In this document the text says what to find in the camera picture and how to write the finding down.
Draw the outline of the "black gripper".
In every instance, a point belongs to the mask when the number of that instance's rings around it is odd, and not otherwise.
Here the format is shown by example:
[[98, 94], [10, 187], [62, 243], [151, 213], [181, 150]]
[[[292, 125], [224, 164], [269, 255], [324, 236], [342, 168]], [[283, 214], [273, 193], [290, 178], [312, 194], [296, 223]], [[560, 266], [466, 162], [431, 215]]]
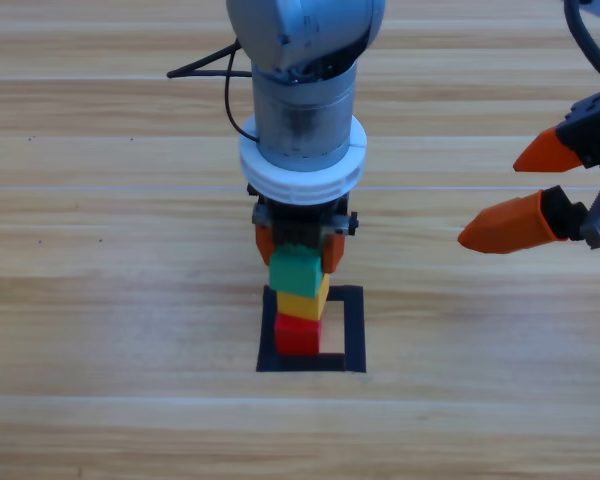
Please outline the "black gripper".
[[353, 236], [359, 227], [358, 213], [349, 211], [349, 194], [321, 204], [293, 205], [266, 197], [251, 184], [247, 193], [257, 198], [252, 223], [265, 265], [278, 245], [318, 249], [323, 243], [322, 270], [326, 274], [336, 271], [344, 255], [345, 236]]
[[[540, 133], [513, 164], [516, 172], [562, 173], [600, 168], [600, 92], [572, 105], [557, 128]], [[600, 248], [600, 191], [589, 211], [555, 186], [482, 210], [459, 234], [465, 248], [509, 254], [559, 241]]]

